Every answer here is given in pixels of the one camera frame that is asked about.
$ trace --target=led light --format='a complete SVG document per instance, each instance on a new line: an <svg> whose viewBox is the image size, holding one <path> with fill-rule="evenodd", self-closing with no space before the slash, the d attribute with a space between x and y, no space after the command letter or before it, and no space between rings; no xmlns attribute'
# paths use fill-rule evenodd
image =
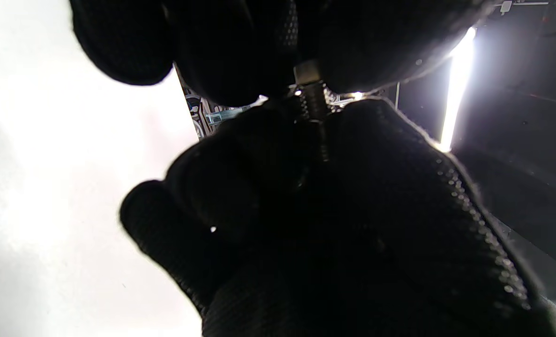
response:
<svg viewBox="0 0 556 337"><path fill-rule="evenodd" d="M442 152L449 152L451 150L459 106L471 74L474 37L475 28L470 28L467 30L466 36L451 52L453 61L449 77L449 92L446 99L445 123L442 128L442 137L439 145L439 149Z"/></svg>

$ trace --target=textured glove fabric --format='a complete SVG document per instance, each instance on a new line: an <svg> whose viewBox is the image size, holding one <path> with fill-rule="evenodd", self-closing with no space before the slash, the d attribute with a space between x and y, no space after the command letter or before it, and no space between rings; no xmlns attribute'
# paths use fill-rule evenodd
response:
<svg viewBox="0 0 556 337"><path fill-rule="evenodd" d="M203 335L556 336L460 165L389 102L330 116L329 163L297 156L302 127L252 109L122 205Z"/></svg>
<svg viewBox="0 0 556 337"><path fill-rule="evenodd" d="M369 91L438 64L493 0L70 0L91 60L128 84L179 67L228 106L281 96L293 66L318 60L335 92Z"/></svg>
<svg viewBox="0 0 556 337"><path fill-rule="evenodd" d="M329 162L280 102L316 59L336 92L438 64L490 0L70 0L104 73L261 107L136 186L120 219L191 299L207 337L556 336L464 170L389 102L325 121Z"/></svg>

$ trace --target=bright light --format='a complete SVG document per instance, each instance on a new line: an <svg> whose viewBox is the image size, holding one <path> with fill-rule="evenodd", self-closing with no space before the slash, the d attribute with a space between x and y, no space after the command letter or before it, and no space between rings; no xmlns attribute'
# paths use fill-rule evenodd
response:
<svg viewBox="0 0 556 337"><path fill-rule="evenodd" d="M474 37L475 28L469 28L466 36L451 52L453 62L449 78L449 94L446 99L445 123L442 128L442 137L439 145L442 152L449 152L451 150L457 113L471 74Z"/></svg>

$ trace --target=gloved hand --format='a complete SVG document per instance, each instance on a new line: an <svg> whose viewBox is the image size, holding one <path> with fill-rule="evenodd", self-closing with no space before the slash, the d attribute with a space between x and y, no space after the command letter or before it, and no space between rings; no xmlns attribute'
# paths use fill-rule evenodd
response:
<svg viewBox="0 0 556 337"><path fill-rule="evenodd" d="M466 175L389 103L330 115L322 163L280 100L302 59L336 92L421 75L490 1L70 2L85 52L119 81L157 83L175 62L218 104L271 98L121 207L203 335L556 335Z"/></svg>
<svg viewBox="0 0 556 337"><path fill-rule="evenodd" d="M327 163L287 111L222 125L121 207L203 335L556 335L462 169L388 102L330 115Z"/></svg>

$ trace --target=white wall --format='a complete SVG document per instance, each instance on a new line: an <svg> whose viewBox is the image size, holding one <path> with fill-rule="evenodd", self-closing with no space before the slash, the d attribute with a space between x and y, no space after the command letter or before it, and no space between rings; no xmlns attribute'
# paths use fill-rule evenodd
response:
<svg viewBox="0 0 556 337"><path fill-rule="evenodd" d="M0 337L200 335L117 221L126 192L195 141L174 75L107 79L65 0L0 0Z"/></svg>

